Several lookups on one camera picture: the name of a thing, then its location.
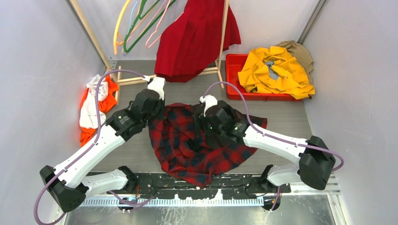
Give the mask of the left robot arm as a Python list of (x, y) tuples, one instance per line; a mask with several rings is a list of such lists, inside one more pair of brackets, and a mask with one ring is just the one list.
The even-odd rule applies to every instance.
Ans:
[(85, 199), (105, 192), (121, 190), (130, 194), (138, 185), (137, 176), (127, 166), (89, 176), (92, 168), (110, 152), (142, 132), (163, 115), (163, 90), (144, 89), (128, 107), (114, 112), (87, 144), (56, 167), (46, 165), (39, 174), (47, 191), (63, 212), (71, 212)]

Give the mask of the dark plaid garment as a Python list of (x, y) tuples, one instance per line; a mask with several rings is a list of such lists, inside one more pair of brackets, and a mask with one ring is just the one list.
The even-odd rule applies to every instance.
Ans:
[(199, 105), (174, 103), (149, 125), (149, 137), (161, 169), (198, 187), (210, 184), (213, 176), (226, 173), (250, 158), (256, 148), (241, 144), (210, 145), (199, 122)]

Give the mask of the red skirt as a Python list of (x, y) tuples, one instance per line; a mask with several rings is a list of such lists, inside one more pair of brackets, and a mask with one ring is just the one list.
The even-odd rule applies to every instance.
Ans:
[(241, 44), (229, 8), (222, 37), (223, 0), (189, 0), (181, 16), (161, 35), (154, 73), (168, 82), (186, 83), (216, 61), (220, 50)]

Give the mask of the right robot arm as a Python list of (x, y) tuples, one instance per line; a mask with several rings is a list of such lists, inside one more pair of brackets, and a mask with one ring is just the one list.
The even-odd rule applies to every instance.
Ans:
[(257, 124), (250, 125), (248, 117), (227, 105), (208, 109), (195, 105), (194, 119), (201, 125), (210, 148), (250, 147), (265, 150), (287, 160), (285, 165), (267, 165), (259, 183), (268, 193), (290, 183), (303, 182), (316, 190), (324, 190), (329, 181), (336, 159), (324, 152), (323, 140), (311, 136), (309, 140), (281, 135)]

